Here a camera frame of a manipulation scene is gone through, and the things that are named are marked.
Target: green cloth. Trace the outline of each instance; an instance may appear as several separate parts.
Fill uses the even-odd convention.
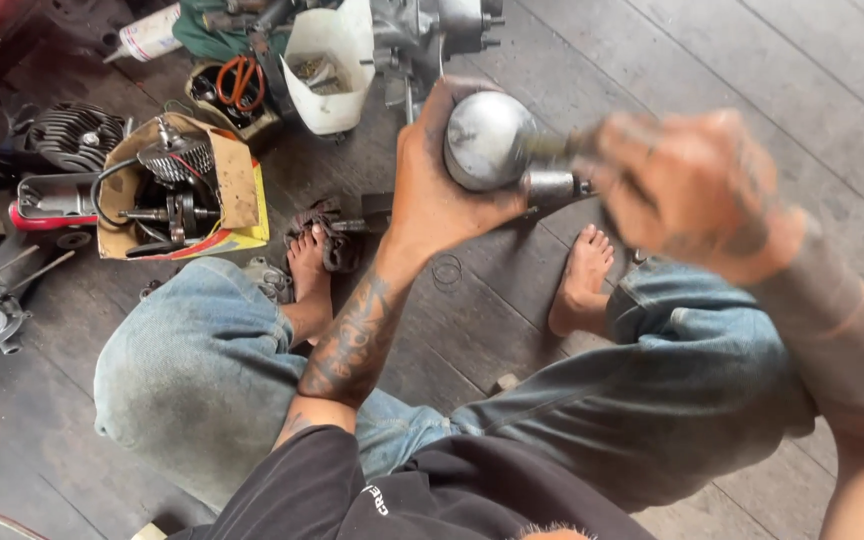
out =
[[[181,14],[172,26],[172,35],[194,56],[228,62],[235,55],[249,54],[246,30],[209,31],[202,20],[206,12],[223,12],[225,0],[178,0]],[[285,54],[288,32],[273,33],[269,46],[276,55]]]

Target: bare foot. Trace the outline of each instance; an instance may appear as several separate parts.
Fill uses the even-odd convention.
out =
[[[579,233],[568,254],[552,309],[549,330],[565,338],[577,330],[606,338],[605,311],[609,295],[601,294],[602,283],[612,268],[615,248],[594,225]]]
[[[293,343],[315,345],[332,322],[332,276],[322,262],[326,233],[318,225],[289,244],[286,257],[295,289],[295,303],[283,306],[292,321]]]

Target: hand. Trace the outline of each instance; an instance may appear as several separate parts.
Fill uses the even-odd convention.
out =
[[[522,192],[473,193],[456,183],[446,169],[444,145],[452,110],[482,91],[500,88],[484,80],[442,77],[429,93],[422,114],[398,134],[395,197],[386,240],[422,265],[439,251],[483,235],[527,208]]]
[[[738,285],[786,268],[805,235],[805,213],[780,199],[772,157],[741,115],[613,114],[583,136],[598,162],[577,158],[619,234]]]

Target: jeans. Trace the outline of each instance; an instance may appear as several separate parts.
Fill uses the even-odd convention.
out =
[[[608,300],[614,347],[555,362],[444,416],[380,390],[358,414],[367,479],[458,434],[525,443],[629,512],[689,497],[814,429],[768,316],[718,276],[650,259]],[[96,430],[221,510],[270,452],[306,359],[232,263],[200,258],[119,326],[95,374]]]

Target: scissors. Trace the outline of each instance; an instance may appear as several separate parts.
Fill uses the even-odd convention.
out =
[[[222,82],[231,69],[235,69],[235,84],[232,87],[231,95],[226,95],[222,92]],[[252,80],[253,74],[258,76],[258,93],[251,103],[243,104],[242,98],[245,97],[246,90],[249,88],[249,80]],[[253,57],[235,55],[219,70],[219,75],[215,79],[215,90],[219,96],[219,101],[223,104],[234,105],[235,109],[243,113],[253,111],[261,105],[262,98],[265,96],[265,76],[262,74],[262,67]]]

